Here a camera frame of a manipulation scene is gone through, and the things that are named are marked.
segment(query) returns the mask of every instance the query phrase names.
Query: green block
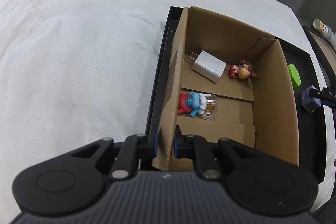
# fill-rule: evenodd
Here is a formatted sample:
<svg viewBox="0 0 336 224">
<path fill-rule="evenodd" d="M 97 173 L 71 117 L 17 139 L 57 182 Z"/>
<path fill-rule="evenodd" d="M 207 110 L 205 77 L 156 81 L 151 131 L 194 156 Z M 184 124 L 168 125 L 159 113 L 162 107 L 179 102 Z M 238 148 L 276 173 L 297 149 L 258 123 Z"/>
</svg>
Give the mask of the green block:
<svg viewBox="0 0 336 224">
<path fill-rule="evenodd" d="M 292 86 L 293 88 L 297 88 L 298 86 L 301 85 L 301 79 L 300 79 L 299 72 L 297 71 L 294 64 L 289 64 L 287 67 L 288 67 L 289 75 L 291 77 Z"/>
</svg>

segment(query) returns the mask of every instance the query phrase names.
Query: white fluffy bedspread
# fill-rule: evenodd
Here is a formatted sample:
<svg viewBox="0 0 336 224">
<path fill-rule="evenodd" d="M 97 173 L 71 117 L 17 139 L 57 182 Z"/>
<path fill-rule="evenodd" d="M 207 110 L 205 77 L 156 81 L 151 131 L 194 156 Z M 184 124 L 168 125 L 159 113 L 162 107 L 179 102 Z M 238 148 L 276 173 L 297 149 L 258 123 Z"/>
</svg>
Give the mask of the white fluffy bedspread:
<svg viewBox="0 0 336 224">
<path fill-rule="evenodd" d="M 170 6 L 198 6 L 272 33 L 311 54 L 290 8 L 275 0 L 0 0 L 0 223 L 19 209 L 24 168 L 101 137 L 143 133 Z M 325 108 L 329 199 L 335 135 Z"/>
</svg>

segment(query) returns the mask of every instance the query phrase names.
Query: metal bolt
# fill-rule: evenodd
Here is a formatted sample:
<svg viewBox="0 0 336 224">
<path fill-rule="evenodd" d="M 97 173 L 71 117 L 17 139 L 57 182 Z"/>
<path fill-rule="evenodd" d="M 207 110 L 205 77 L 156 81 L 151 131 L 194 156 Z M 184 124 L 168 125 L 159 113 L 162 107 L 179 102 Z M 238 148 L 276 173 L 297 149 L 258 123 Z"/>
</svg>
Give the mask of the metal bolt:
<svg viewBox="0 0 336 224">
<path fill-rule="evenodd" d="M 164 174 L 164 175 L 162 175 L 162 178 L 164 178 L 164 179 L 170 179 L 171 178 L 171 174 Z"/>
<path fill-rule="evenodd" d="M 206 170 L 203 173 L 203 176 L 205 176 L 207 179 L 216 179 L 221 175 L 217 170 Z"/>
<path fill-rule="evenodd" d="M 146 134 L 137 134 L 138 137 L 138 143 L 145 142 L 147 140 L 147 135 Z"/>
<path fill-rule="evenodd" d="M 115 179 L 124 179 L 125 177 L 128 176 L 128 172 L 126 170 L 115 170 L 112 172 L 112 177 Z"/>
</svg>

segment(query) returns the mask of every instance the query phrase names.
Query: white power adapter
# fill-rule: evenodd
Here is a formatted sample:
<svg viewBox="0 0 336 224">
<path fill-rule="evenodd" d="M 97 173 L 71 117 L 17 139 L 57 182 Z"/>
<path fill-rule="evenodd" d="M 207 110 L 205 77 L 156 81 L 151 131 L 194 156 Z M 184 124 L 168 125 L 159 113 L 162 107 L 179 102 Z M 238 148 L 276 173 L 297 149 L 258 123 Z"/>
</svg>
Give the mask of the white power adapter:
<svg viewBox="0 0 336 224">
<path fill-rule="evenodd" d="M 199 74 L 217 83 L 222 76 L 226 63 L 212 56 L 210 53 L 202 51 L 195 60 L 192 69 Z"/>
</svg>

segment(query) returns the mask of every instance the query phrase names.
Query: black tray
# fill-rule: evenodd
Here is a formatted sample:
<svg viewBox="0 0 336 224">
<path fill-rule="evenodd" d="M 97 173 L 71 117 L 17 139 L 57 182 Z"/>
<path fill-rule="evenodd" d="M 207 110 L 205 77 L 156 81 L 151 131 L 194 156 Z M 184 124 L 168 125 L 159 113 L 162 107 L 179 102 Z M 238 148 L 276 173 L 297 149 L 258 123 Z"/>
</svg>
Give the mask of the black tray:
<svg viewBox="0 0 336 224">
<path fill-rule="evenodd" d="M 147 134 L 154 134 L 158 128 L 167 85 L 172 42 L 182 11 L 183 8 L 180 7 L 170 7 L 169 10 L 148 113 Z M 300 166 L 312 172 L 320 183 L 324 180 L 326 166 L 324 111 L 323 108 L 319 108 L 313 113 L 308 113 L 301 107 L 301 91 L 310 85 L 319 86 L 315 69 L 308 53 L 284 40 L 280 39 L 280 43 L 287 64 L 295 65 L 302 82 L 301 86 L 294 90 L 299 124 Z"/>
<path fill-rule="evenodd" d="M 319 87 L 310 55 L 302 49 L 279 39 L 287 64 L 294 64 L 300 74 L 301 85 L 294 89 L 299 125 L 300 166 L 314 174 L 319 183 L 324 181 L 327 140 L 323 107 L 308 113 L 301 106 L 301 92 L 313 85 Z"/>
</svg>

